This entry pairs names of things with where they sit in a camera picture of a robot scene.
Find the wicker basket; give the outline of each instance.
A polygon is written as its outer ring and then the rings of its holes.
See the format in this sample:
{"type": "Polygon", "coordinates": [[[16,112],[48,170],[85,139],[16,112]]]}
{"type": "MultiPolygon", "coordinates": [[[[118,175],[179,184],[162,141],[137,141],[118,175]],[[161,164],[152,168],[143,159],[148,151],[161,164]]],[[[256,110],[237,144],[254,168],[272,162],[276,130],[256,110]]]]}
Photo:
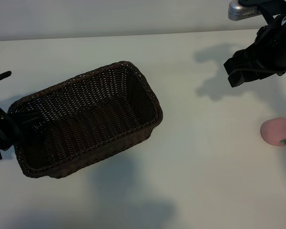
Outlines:
{"type": "Polygon", "coordinates": [[[163,113],[146,78],[118,62],[13,103],[8,113],[39,110],[39,141],[15,147],[28,177],[66,177],[146,140],[163,113]]]}

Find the robotic arm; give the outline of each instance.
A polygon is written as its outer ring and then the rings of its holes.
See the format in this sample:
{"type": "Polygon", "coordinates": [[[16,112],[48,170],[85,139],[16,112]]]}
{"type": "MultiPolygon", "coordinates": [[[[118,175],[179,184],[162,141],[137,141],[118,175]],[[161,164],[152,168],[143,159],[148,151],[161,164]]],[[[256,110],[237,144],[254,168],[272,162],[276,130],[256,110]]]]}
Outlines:
{"type": "Polygon", "coordinates": [[[233,21],[261,14],[268,25],[260,28],[252,45],[224,63],[232,87],[286,72],[286,2],[233,0],[229,6],[229,19],[233,21]]]}

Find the white wall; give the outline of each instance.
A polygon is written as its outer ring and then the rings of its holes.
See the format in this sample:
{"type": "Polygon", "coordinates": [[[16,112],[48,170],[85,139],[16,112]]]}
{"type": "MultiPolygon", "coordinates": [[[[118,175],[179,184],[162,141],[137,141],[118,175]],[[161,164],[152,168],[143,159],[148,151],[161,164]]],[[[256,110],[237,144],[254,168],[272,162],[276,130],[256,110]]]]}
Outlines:
{"type": "Polygon", "coordinates": [[[230,0],[0,0],[0,40],[253,29],[230,0]]]}

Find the white table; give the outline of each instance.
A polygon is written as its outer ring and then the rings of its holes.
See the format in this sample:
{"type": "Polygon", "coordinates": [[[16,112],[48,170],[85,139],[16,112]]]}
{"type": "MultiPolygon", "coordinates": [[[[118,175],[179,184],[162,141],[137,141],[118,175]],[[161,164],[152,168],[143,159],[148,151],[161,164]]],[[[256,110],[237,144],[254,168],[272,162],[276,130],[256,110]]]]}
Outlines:
{"type": "Polygon", "coordinates": [[[231,88],[223,63],[255,30],[0,42],[0,106],[113,62],[133,62],[164,113],[147,141],[62,179],[0,161],[0,229],[286,229],[286,74],[231,88]]]}

